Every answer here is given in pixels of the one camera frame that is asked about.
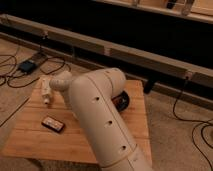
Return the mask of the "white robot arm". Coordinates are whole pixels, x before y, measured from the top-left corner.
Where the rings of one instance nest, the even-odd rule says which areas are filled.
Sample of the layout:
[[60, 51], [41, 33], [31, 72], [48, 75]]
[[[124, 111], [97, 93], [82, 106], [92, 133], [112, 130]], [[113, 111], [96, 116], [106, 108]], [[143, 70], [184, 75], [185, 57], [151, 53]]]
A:
[[102, 171], [153, 171], [112, 102], [125, 83], [120, 69], [107, 68], [79, 76], [64, 71], [49, 85], [79, 121]]

